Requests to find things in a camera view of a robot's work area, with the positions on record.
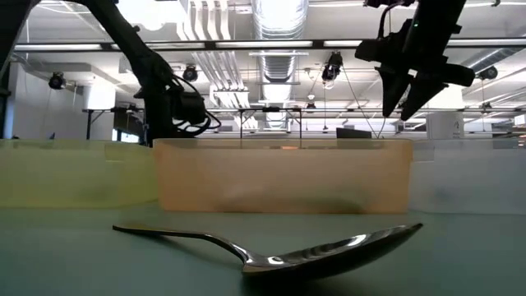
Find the table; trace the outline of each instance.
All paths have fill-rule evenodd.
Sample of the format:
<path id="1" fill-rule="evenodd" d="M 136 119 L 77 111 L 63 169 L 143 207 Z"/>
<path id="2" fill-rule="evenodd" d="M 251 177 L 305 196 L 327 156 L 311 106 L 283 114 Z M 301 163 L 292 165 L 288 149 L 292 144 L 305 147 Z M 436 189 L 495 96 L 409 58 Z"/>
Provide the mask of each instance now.
<path id="1" fill-rule="evenodd" d="M 111 225 L 135 220 L 209 230 L 278 254 L 397 224 L 424 228 L 358 270 L 294 287 L 254 287 L 213 244 L 152 239 Z M 513 295 L 526 288 L 524 215 L 264 215 L 123 210 L 0 210 L 0 295 Z"/>

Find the metal spoon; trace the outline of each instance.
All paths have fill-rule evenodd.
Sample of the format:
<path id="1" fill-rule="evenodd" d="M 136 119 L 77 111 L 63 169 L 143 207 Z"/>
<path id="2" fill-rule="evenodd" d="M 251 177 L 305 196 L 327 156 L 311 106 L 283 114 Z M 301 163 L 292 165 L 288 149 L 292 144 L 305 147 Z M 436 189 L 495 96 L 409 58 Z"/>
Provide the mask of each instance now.
<path id="1" fill-rule="evenodd" d="M 271 257 L 248 251 L 246 248 L 215 234 L 152 229 L 148 226 L 135 224 L 114 225 L 113 229 L 148 236 L 165 235 L 204 239 L 239 257 L 243 262 L 242 273 L 244 275 L 310 280 L 337 275 L 364 266 L 397 248 L 421 227 L 422 224 L 401 225 L 371 234 L 356 235 L 336 243 L 327 243 Z"/>

